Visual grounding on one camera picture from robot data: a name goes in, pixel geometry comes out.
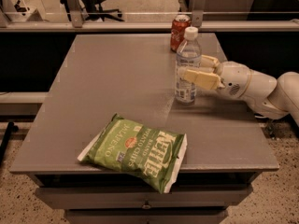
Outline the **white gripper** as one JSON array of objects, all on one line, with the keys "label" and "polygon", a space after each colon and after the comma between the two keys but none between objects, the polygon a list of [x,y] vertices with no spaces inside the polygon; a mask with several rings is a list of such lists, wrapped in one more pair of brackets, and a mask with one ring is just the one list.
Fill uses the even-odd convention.
[{"label": "white gripper", "polygon": [[231,99],[240,98],[249,82],[250,69],[241,63],[220,64],[216,57],[203,55],[200,67],[205,72],[182,66],[178,69],[178,76],[205,90],[217,90],[219,95]]}]

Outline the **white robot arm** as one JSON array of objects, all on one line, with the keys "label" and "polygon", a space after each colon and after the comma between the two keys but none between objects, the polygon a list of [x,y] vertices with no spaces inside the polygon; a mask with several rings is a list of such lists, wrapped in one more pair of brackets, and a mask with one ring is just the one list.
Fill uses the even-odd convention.
[{"label": "white robot arm", "polygon": [[220,96],[242,100],[254,112],[269,119],[291,115],[299,126],[299,74],[287,72],[279,78],[233,61],[220,62],[202,56],[201,67],[181,67],[178,76]]}]

